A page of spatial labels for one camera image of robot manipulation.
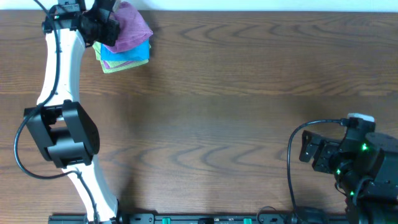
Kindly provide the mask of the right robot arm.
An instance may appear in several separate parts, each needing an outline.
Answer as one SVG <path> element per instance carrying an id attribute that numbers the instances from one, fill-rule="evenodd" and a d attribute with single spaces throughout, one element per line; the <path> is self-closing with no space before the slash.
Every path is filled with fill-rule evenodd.
<path id="1" fill-rule="evenodd" d="M 329 139 L 304 131 L 302 162 L 334 176 L 349 223 L 397 224 L 397 139 L 370 132 Z"/>

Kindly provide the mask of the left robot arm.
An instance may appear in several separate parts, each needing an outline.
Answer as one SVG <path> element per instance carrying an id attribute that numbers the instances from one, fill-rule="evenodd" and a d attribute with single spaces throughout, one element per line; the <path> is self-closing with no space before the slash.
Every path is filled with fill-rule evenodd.
<path id="1" fill-rule="evenodd" d="M 98 128 L 80 104 L 80 67 L 95 43 L 113 46 L 119 23 L 110 17 L 117 1 L 59 1 L 45 11 L 42 30 L 47 64 L 37 105 L 24 111 L 27 128 L 42 157 L 69 177 L 86 208 L 83 223 L 120 223 L 118 199 L 99 166 Z"/>

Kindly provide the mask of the purple microfiber cloth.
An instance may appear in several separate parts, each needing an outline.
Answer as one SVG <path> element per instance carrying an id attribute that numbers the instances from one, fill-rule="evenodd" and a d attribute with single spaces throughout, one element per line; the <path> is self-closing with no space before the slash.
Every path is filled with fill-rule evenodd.
<path id="1" fill-rule="evenodd" d="M 131 50 L 149 40 L 149 37 L 153 35 L 153 31 L 139 11 L 129 2 L 121 2 L 113 17 L 119 22 L 120 33 L 114 46 L 105 45 L 112 53 Z"/>

